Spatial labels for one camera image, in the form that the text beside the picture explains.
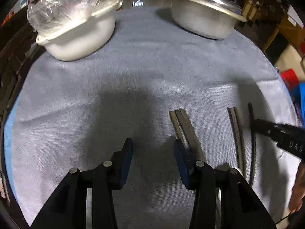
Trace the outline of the person's right hand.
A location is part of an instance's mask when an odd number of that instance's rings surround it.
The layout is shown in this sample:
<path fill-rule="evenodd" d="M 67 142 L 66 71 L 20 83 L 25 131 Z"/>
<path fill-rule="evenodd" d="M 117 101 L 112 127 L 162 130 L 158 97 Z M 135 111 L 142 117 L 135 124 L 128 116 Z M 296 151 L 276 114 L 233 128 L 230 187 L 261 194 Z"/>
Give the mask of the person's right hand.
<path fill-rule="evenodd" d="M 305 171 L 304 161 L 301 161 L 298 166 L 295 183 L 292 188 L 292 196 L 291 196 L 289 206 L 288 206 L 289 210 L 292 214 L 294 212 L 299 211 L 299 209 L 303 205 L 303 198 L 305 195 L 304 171 Z"/>

